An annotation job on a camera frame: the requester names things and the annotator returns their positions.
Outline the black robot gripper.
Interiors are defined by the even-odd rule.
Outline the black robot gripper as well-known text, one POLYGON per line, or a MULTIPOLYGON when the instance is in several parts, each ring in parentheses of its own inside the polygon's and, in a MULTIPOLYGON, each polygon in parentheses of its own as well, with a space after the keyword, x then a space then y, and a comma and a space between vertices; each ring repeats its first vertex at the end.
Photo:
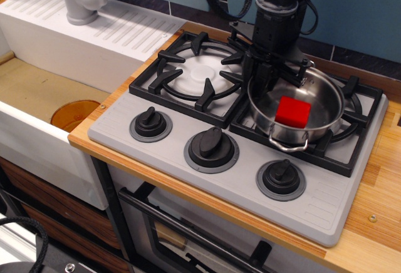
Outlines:
POLYGON ((300 86, 311 61, 296 42, 301 34, 306 6, 281 13, 258 7, 255 25, 235 21, 230 24, 229 42, 245 53, 242 59, 242 81, 255 82, 255 96, 263 96, 282 78, 300 86))

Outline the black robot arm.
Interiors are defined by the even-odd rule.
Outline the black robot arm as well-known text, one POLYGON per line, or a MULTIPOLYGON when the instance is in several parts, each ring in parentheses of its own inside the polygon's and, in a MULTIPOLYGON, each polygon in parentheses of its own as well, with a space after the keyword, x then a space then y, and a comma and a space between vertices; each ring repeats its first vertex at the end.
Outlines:
POLYGON ((317 12, 310 0, 255 0, 254 26, 230 24, 229 42, 244 51, 242 87, 249 95, 271 91, 282 78, 299 88, 312 62, 297 47, 306 9, 317 12))

